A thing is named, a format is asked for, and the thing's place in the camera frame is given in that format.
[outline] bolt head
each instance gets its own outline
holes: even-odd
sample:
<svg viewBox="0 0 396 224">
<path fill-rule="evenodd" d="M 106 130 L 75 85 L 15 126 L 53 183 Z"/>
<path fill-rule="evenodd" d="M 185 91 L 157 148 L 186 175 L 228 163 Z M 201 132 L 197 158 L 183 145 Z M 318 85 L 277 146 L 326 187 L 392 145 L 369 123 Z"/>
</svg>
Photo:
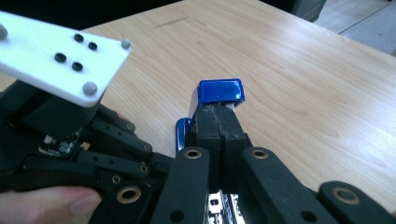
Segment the bolt head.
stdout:
<svg viewBox="0 0 396 224">
<path fill-rule="evenodd" d="M 98 91 L 98 87 L 94 82 L 89 81 L 82 86 L 82 91 L 85 95 L 92 96 L 96 94 L 96 92 Z"/>
<path fill-rule="evenodd" d="M 123 49 L 128 49 L 131 47 L 131 41 L 129 39 L 123 39 L 121 40 L 121 46 Z"/>
</svg>

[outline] wood grain surface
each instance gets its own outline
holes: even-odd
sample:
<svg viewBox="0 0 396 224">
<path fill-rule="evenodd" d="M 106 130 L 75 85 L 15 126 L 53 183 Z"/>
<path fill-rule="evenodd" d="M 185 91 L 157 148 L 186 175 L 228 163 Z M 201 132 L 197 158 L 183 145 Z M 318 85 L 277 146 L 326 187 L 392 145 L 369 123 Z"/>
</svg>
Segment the wood grain surface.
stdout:
<svg viewBox="0 0 396 224">
<path fill-rule="evenodd" d="M 396 58 L 249 0 L 183 1 L 87 31 L 132 40 L 103 104 L 155 151 L 175 155 L 200 80 L 239 77 L 236 114 L 254 146 L 311 189 L 346 181 L 396 210 Z"/>
</svg>

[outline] blue object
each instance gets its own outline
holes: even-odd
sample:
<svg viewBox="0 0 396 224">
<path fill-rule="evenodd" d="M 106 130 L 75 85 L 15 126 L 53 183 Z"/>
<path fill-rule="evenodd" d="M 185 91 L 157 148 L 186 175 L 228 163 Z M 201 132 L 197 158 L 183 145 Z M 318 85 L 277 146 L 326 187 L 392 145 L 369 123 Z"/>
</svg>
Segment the blue object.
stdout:
<svg viewBox="0 0 396 224">
<path fill-rule="evenodd" d="M 195 122 L 197 108 L 211 104 L 233 104 L 237 107 L 244 101 L 244 88 L 239 78 L 201 81 L 192 93 L 189 116 L 177 121 L 176 151 L 180 151 L 185 146 L 185 135 Z"/>
</svg>

